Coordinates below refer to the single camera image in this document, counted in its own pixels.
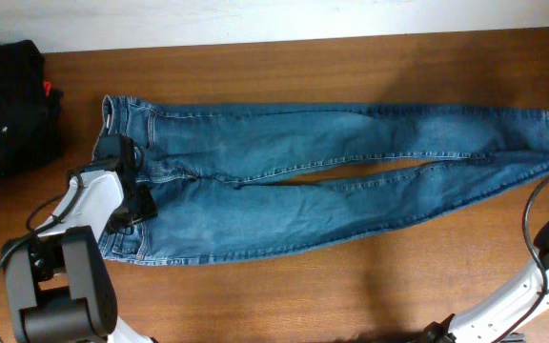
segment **wooden surface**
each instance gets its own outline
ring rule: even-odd
[[[549,30],[77,52],[47,61],[48,79],[65,91],[67,150],[41,170],[0,180],[0,247],[24,233],[31,210],[66,189],[67,169],[89,160],[106,93],[158,103],[549,109]],[[160,342],[327,342],[418,331],[478,303],[524,265],[520,215],[533,186],[412,228],[290,257],[208,267],[107,265],[120,314]],[[534,231],[549,219],[549,188],[531,219]],[[3,286],[0,327],[11,341]],[[549,312],[521,331],[530,342],[549,342]]]

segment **red tag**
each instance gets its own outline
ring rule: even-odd
[[[46,92],[46,96],[50,95],[51,88],[52,88],[52,83],[48,81],[44,81],[44,91]]]

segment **jeans leg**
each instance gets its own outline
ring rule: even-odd
[[[159,215],[106,257],[141,265],[245,261],[405,228],[549,173],[549,155],[443,161],[307,186],[151,184]]]
[[[134,98],[124,132],[145,147],[140,180],[180,175],[270,184],[341,164],[549,152],[549,112],[429,105],[158,106]]]

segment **jeans seam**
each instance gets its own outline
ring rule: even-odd
[[[145,222],[139,224],[141,225],[141,245],[139,246],[139,249],[137,250],[137,259],[143,259],[145,256],[145,253],[148,251],[150,247],[149,239],[148,239],[148,230],[147,226],[145,225]]]
[[[345,164],[349,162],[360,162],[360,161],[378,161],[378,160],[386,160],[386,159],[400,159],[400,158],[416,158],[416,157],[430,157],[430,158],[446,158],[446,159],[479,159],[479,158],[486,158],[486,153],[463,153],[463,152],[448,152],[448,151],[424,151],[424,152],[406,152],[406,153],[386,153],[386,155],[389,156],[382,156],[380,154],[379,156],[376,156],[375,154],[372,155],[362,155],[360,157],[338,157],[330,159],[331,162],[325,162],[323,160],[317,161],[317,162],[311,162],[306,166],[293,166],[290,168],[286,168],[283,171],[278,172],[270,172],[270,173],[263,173],[259,176],[250,176],[242,179],[233,179],[233,180],[221,180],[223,183],[247,183],[247,182],[253,182],[255,180],[261,180],[269,177],[275,177],[279,176],[285,173],[289,172],[297,172],[317,167],[328,167],[328,166],[335,166],[340,164]]]
[[[120,249],[120,247],[122,246],[122,240],[124,239],[124,236],[120,233],[117,233],[115,235],[115,238],[113,240],[113,245],[112,245],[112,252],[115,252],[115,253],[129,253],[129,251],[125,250],[125,249]]]
[[[148,116],[148,149],[153,148],[154,144],[154,122],[155,116],[154,111],[150,110],[150,115]]]
[[[107,238],[105,239],[105,244],[99,245],[99,251],[101,252],[102,255],[104,255],[105,252],[107,251],[107,247],[109,247],[109,245],[110,245],[110,239],[112,239],[111,234],[108,234],[106,232],[104,234],[107,235]]]
[[[291,246],[286,246],[286,247],[271,248],[271,249],[268,249],[266,251],[254,250],[254,251],[245,251],[245,252],[229,252],[229,253],[224,253],[224,254],[220,254],[220,255],[209,254],[209,255],[199,255],[199,256],[195,256],[195,257],[173,257],[173,258],[166,257],[166,258],[148,259],[148,260],[144,259],[144,260],[141,260],[141,261],[138,261],[138,260],[133,259],[133,258],[128,258],[128,257],[125,258],[125,257],[117,257],[117,256],[106,256],[106,258],[111,259],[111,260],[116,260],[116,261],[124,261],[124,262],[133,263],[133,264],[141,264],[141,265],[149,266],[149,265],[171,264],[170,262],[172,262],[172,261],[173,262],[174,261],[180,261],[181,262],[181,263],[175,263],[175,264],[193,264],[189,261],[199,260],[199,259],[211,259],[211,260],[219,259],[219,260],[222,260],[222,261],[227,261],[227,260],[228,261],[234,261],[234,260],[247,259],[247,258],[263,258],[263,257],[275,256],[275,255],[278,255],[278,254],[281,254],[281,253],[297,252],[297,251],[300,251],[300,250],[319,247],[319,246],[322,246],[324,244],[334,243],[334,242],[339,241],[341,239],[350,239],[352,237],[356,237],[356,236],[362,235],[362,234],[367,234],[367,233],[370,233],[370,232],[375,232],[377,230],[392,230],[392,229],[395,229],[396,227],[412,226],[412,225],[420,223],[422,220],[424,220],[426,218],[435,217],[435,216],[441,215],[443,213],[446,213],[448,211],[451,211],[455,208],[471,204],[473,202],[479,201],[480,199],[484,199],[484,198],[492,195],[495,192],[499,192],[504,187],[507,187],[507,186],[510,186],[510,185],[515,185],[515,184],[518,184],[518,183],[522,183],[522,182],[528,180],[530,177],[532,177],[533,175],[535,175],[538,172],[547,172],[547,169],[549,169],[549,162],[542,163],[542,164],[534,167],[532,170],[520,175],[519,177],[515,178],[514,180],[512,180],[510,182],[500,183],[497,187],[486,190],[484,192],[481,192],[480,194],[478,194],[478,195],[476,195],[472,198],[464,199],[462,201],[453,202],[445,208],[443,208],[443,207],[439,208],[436,211],[423,214],[422,216],[413,215],[413,216],[405,218],[405,219],[399,219],[395,224],[387,223],[387,224],[376,225],[376,227],[374,227],[373,229],[355,231],[351,234],[340,235],[340,236],[336,236],[336,237],[333,237],[333,238],[329,238],[327,240],[323,240],[323,241],[319,241],[319,242],[315,242],[315,243],[311,243],[311,244],[301,244],[301,245],[291,245]]]
[[[175,174],[175,175],[169,175],[169,176],[163,176],[159,178],[139,178],[137,177],[136,182],[151,182],[151,183],[165,183],[170,182],[176,179],[192,179],[195,180],[197,177],[194,175],[189,174]]]
[[[213,113],[210,112],[162,112],[159,111],[155,107],[145,106],[145,105],[137,105],[137,104],[129,104],[129,106],[133,106],[140,109],[147,109],[150,111],[153,111],[159,116],[162,116],[164,118],[177,118],[177,119],[183,119],[183,118],[195,118],[195,117],[219,117],[223,115],[235,115],[239,116],[239,113],[237,112],[216,112]],[[465,107],[461,109],[446,109],[446,108],[439,108],[440,112],[442,110],[446,110],[446,114],[460,114],[460,113],[470,113],[472,115],[484,115],[484,116],[493,116],[493,117],[502,117],[502,116],[519,116],[522,118],[528,118],[528,119],[534,119],[534,120],[540,120],[544,118],[544,114],[547,113],[545,111],[536,111],[534,113],[527,113],[527,112],[515,112],[512,111],[513,109],[505,108],[498,108],[497,112],[491,112],[488,111],[489,107]],[[369,116],[375,116],[375,115],[381,115],[381,116],[409,116],[409,115],[421,115],[425,112],[425,109],[421,106],[415,106],[415,107],[407,107],[407,108],[397,108],[396,105],[385,105],[385,106],[376,106],[375,108],[366,108],[365,110],[349,110],[344,108],[336,108],[333,104],[333,107],[330,109],[323,109],[323,110],[303,110],[303,111],[276,111],[276,112],[259,112],[259,113],[243,113],[240,114],[240,116],[243,117],[258,117],[263,115],[278,115],[278,114],[294,114],[294,113],[304,113],[304,112],[329,112],[329,111],[346,111],[348,113],[355,113],[355,114],[363,114],[363,115],[369,115]]]
[[[129,117],[131,115],[131,112],[129,111],[128,106],[121,106],[123,109],[120,111],[120,123],[118,124],[118,133],[124,134],[125,136],[129,135]]]
[[[354,184],[347,184],[347,185],[344,185],[344,186],[335,186],[335,187],[332,187],[332,189],[336,190],[336,191],[341,191],[341,192],[353,192],[353,191],[356,191],[357,189],[363,190],[363,189],[368,189],[368,188],[372,188],[372,187],[381,186],[383,184],[391,184],[393,182],[399,182],[399,181],[402,181],[402,180],[413,179],[413,178],[416,178],[419,175],[424,174],[426,172],[444,170],[444,169],[447,169],[449,167],[452,167],[453,165],[455,165],[455,164],[454,163],[447,163],[447,164],[444,164],[444,165],[441,165],[441,166],[423,167],[418,171],[409,172],[409,173],[406,173],[406,174],[403,174],[403,175],[398,175],[398,176],[388,177],[388,178],[381,178],[381,179],[378,179],[378,180],[372,180],[372,181],[366,181],[366,182],[357,182],[357,183],[354,183]]]

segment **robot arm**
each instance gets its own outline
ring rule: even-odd
[[[97,241],[106,228],[121,230],[155,216],[155,205],[149,190],[134,182],[131,139],[103,137],[95,157],[73,175],[67,194],[39,227],[50,228],[16,250],[6,265],[12,326],[19,342],[152,342],[117,316],[115,292]],[[67,275],[68,286],[41,289],[40,282],[59,273]]]
[[[549,283],[549,222],[536,236],[539,260],[546,268]],[[432,323],[420,343],[491,343],[519,321],[536,303],[543,280],[536,262],[529,263],[514,278],[474,308],[451,315],[442,324]],[[549,287],[535,310],[516,329],[549,310]]]

